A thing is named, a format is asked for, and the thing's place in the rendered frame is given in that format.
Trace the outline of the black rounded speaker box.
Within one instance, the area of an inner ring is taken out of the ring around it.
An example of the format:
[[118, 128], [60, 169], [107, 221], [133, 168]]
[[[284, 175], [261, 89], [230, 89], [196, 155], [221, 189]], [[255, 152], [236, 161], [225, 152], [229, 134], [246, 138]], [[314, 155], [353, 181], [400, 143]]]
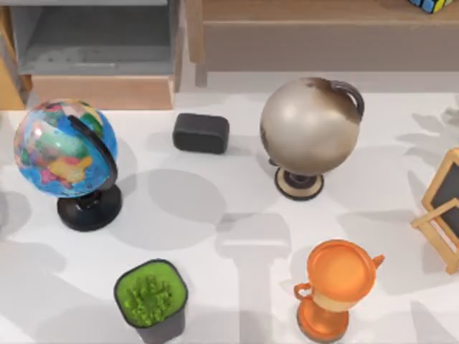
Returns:
[[174, 124], [172, 140], [181, 151], [221, 155], [226, 152], [230, 123], [218, 115], [180, 113]]

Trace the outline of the beige antique globe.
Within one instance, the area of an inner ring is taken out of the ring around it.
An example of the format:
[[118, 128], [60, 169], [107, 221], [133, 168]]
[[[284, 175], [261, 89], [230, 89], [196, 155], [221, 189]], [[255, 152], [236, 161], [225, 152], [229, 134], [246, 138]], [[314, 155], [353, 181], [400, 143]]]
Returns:
[[302, 77], [279, 87], [260, 117], [279, 192], [294, 201], [317, 197], [324, 174], [354, 151], [364, 111], [362, 94], [344, 81]]

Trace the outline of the green plant in black pot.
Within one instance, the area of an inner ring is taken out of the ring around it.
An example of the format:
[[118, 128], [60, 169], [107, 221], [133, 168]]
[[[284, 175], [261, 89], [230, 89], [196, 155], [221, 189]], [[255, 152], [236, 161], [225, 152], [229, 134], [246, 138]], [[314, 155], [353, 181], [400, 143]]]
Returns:
[[169, 261], [152, 259], [128, 270], [117, 279], [113, 296], [145, 344], [166, 344], [184, 332], [188, 288]]

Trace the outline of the orange trophy cup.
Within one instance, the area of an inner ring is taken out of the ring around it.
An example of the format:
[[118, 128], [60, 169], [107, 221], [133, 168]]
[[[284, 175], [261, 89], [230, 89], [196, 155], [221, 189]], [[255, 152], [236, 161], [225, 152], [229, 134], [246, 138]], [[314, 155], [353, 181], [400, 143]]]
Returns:
[[370, 257], [360, 246], [343, 239], [317, 245], [309, 254], [309, 281], [294, 286], [300, 301], [297, 323], [314, 342], [331, 344], [340, 340], [349, 326], [349, 310], [374, 286], [384, 255]]

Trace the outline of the pale wooden drawer front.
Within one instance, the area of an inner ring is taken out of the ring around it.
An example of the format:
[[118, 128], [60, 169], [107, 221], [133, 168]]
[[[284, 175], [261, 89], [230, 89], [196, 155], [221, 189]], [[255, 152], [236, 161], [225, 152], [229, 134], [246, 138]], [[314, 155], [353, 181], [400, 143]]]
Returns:
[[78, 99], [101, 110], [170, 110], [176, 92], [172, 76], [34, 75], [41, 101]]

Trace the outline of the wooden open shelf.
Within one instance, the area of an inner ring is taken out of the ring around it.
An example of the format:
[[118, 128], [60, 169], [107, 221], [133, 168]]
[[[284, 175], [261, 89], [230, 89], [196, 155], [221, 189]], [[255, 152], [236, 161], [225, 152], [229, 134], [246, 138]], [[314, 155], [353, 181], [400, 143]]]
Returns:
[[459, 0], [184, 0], [190, 62], [208, 72], [348, 75], [459, 89]]

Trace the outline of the blue world globe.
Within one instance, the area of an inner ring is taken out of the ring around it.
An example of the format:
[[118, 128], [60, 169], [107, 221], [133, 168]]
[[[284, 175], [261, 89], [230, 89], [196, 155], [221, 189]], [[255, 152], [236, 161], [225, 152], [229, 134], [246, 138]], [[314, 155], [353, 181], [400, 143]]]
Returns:
[[118, 143], [112, 125], [82, 100], [52, 100], [33, 107], [14, 136], [19, 171], [57, 198], [57, 213], [75, 231], [109, 225], [123, 204], [116, 181]]

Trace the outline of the pulled-out wooden drawer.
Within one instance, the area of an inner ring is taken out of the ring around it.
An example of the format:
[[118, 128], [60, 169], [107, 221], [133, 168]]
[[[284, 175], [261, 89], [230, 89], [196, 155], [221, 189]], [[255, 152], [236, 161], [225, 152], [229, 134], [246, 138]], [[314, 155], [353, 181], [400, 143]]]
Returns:
[[181, 0], [0, 0], [19, 73], [181, 79]]

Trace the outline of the wooden framed blackboard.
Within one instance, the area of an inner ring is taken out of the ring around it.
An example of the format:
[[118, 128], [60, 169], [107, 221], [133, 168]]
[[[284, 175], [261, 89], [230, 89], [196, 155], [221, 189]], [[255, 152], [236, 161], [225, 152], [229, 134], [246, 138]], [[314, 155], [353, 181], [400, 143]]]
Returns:
[[459, 148], [450, 149], [422, 197], [427, 213], [412, 221], [446, 264], [459, 272]]

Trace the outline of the wooden cupboard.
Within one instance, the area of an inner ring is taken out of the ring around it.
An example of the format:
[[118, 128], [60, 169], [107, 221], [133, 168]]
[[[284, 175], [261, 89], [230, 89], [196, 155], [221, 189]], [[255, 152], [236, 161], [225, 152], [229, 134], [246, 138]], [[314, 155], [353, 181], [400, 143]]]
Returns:
[[9, 7], [0, 6], [0, 110], [24, 110], [31, 90], [31, 77], [18, 73]]

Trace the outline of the colourful puzzle cube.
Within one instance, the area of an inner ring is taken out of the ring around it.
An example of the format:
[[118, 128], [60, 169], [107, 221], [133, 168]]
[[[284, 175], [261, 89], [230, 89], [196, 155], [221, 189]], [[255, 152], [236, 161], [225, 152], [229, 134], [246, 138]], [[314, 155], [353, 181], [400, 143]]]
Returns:
[[416, 7], [421, 8], [428, 14], [434, 14], [442, 8], [451, 4], [454, 0], [408, 0], [408, 2]]

